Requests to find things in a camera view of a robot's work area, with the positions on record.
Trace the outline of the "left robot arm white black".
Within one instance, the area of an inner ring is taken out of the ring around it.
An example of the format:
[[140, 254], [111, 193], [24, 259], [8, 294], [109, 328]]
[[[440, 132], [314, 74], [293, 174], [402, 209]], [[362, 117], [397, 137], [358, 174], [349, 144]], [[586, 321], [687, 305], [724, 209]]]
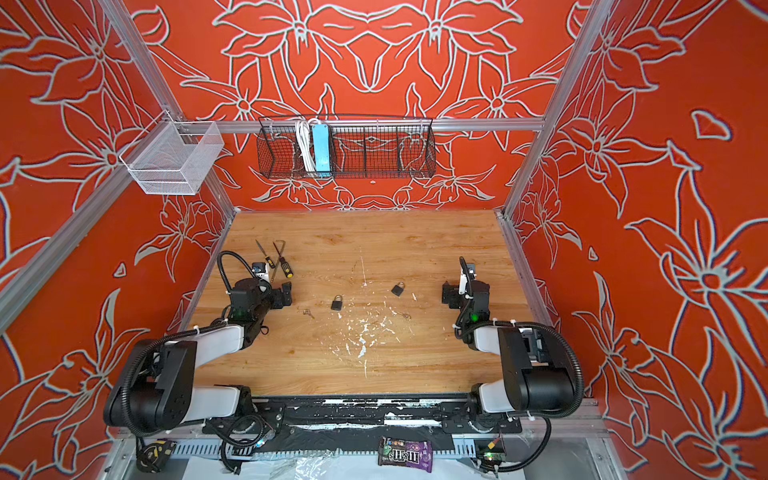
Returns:
[[197, 386], [197, 370], [240, 352], [269, 332], [266, 316], [293, 303], [293, 273], [275, 286], [273, 262], [250, 263], [223, 250], [216, 257], [229, 303], [204, 327], [145, 339], [132, 348], [103, 410], [109, 427], [146, 438], [183, 424], [222, 421], [226, 426], [255, 422], [250, 389], [242, 385]]

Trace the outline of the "black padlock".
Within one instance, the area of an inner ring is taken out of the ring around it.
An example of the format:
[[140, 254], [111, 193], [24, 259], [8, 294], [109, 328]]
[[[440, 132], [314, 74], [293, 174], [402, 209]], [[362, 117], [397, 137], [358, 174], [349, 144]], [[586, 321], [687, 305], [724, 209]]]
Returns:
[[330, 308], [333, 311], [340, 312], [343, 308], [343, 296], [342, 295], [336, 295], [334, 299], [331, 302]]
[[405, 283], [404, 282], [398, 282], [397, 284], [395, 284], [392, 287], [391, 293], [394, 294], [395, 296], [401, 296], [403, 294], [404, 290], [405, 290]]

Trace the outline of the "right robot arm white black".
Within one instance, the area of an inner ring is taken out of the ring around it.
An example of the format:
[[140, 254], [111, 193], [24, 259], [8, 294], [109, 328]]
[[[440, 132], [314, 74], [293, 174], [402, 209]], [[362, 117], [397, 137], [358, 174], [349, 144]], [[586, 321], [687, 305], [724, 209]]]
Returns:
[[458, 312], [454, 336], [474, 351], [499, 357], [502, 378], [481, 383], [473, 395], [485, 414], [521, 412], [564, 418], [581, 406], [585, 380], [581, 363], [555, 328], [538, 322], [502, 321], [490, 311], [489, 284], [459, 259], [456, 284], [442, 286], [442, 303]]

